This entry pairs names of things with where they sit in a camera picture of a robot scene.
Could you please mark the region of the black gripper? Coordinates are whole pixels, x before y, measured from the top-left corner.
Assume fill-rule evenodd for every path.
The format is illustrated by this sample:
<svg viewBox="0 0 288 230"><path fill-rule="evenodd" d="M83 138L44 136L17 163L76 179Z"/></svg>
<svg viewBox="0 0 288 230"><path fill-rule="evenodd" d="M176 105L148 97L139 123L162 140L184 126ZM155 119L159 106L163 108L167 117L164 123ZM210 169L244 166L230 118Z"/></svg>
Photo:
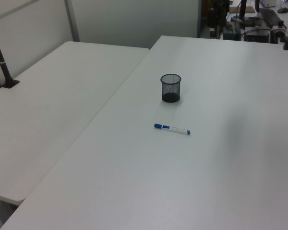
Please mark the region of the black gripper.
<svg viewBox="0 0 288 230"><path fill-rule="evenodd" d="M230 0L212 0L213 8L210 8L207 12L207 26L215 26L215 11L219 17L218 24L220 27L225 27L227 18L226 15L229 12Z"/></svg>

